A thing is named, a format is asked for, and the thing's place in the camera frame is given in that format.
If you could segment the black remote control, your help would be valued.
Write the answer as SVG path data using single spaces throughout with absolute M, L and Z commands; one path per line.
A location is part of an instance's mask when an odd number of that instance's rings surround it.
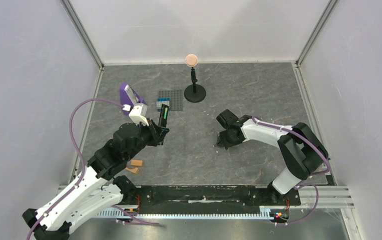
M 162 104 L 160 108 L 160 115 L 158 125 L 161 127 L 167 127 L 167 118 L 168 118 L 169 106 L 166 104 Z

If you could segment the green AAA battery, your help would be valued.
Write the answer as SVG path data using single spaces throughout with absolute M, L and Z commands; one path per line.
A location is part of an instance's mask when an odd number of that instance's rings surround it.
M 164 110 L 163 110 L 163 119 L 164 119 L 164 120 L 167 119 L 167 115 L 168 115 L 168 108 L 165 107 Z

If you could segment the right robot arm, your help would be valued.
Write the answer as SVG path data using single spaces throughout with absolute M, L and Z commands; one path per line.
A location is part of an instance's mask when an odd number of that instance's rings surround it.
M 228 149 L 247 141 L 258 141 L 280 150 L 286 167 L 268 185 L 267 191 L 268 199 L 274 204 L 282 203 L 292 188 L 319 174 L 321 165 L 326 166 L 324 173 L 330 171 L 326 148 L 305 123 L 276 125 L 250 115 L 239 118 L 228 109 L 216 119 L 224 129 L 217 137 L 219 147 Z

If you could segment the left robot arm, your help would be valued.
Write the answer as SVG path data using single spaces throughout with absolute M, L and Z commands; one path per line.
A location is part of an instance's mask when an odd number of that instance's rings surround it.
M 49 203 L 39 209 L 29 208 L 22 217 L 30 227 L 27 239 L 66 240 L 81 224 L 107 207 L 136 199 L 137 188 L 124 170 L 137 153 L 147 146 L 161 146 L 169 132 L 166 120 L 155 124 L 125 123 L 112 139 L 97 150 L 79 174 Z

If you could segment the blue white lego bricks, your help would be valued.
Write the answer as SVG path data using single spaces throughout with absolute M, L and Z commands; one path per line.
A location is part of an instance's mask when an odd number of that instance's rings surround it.
M 156 109 L 158 112 L 162 110 L 163 105 L 169 106 L 170 99 L 168 97 L 158 98 L 156 101 Z

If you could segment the grey lego baseplate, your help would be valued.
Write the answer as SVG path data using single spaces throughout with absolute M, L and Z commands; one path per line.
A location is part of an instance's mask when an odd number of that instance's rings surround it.
M 183 110 L 183 91 L 180 89 L 158 91 L 158 98 L 169 98 L 169 108 L 171 111 Z

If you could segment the black stand with pink ball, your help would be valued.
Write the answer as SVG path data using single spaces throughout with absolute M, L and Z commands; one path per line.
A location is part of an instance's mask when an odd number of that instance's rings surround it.
M 191 68 L 192 84 L 185 88 L 184 97 L 191 103 L 201 102 L 206 97 L 206 90 L 203 86 L 197 84 L 195 67 L 198 64 L 198 57 L 194 54 L 189 54 L 185 57 L 185 63 Z

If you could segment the purple metronome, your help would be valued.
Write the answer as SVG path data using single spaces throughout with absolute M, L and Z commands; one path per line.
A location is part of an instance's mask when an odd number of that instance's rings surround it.
M 130 113 L 130 110 L 134 107 L 136 104 L 145 104 L 145 100 L 140 97 L 134 89 L 130 87 L 129 84 L 123 82 L 120 85 L 119 88 L 119 95 L 120 95 L 120 104 L 122 105 L 128 105 L 129 107 L 123 108 L 122 113 L 125 116 L 128 116 Z

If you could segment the orange wooden arch block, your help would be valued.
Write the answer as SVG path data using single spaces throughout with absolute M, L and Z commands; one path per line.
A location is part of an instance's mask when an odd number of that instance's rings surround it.
M 126 171 L 131 172 L 133 174 L 138 174 L 139 173 L 139 168 L 138 167 L 126 167 Z

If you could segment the black base frame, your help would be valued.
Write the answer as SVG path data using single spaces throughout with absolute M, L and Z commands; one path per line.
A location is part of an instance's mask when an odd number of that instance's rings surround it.
M 142 185 L 120 201 L 129 208 L 137 205 L 141 214 L 208 215 L 256 214 L 260 206 L 300 206 L 297 190 L 286 195 L 255 185 Z

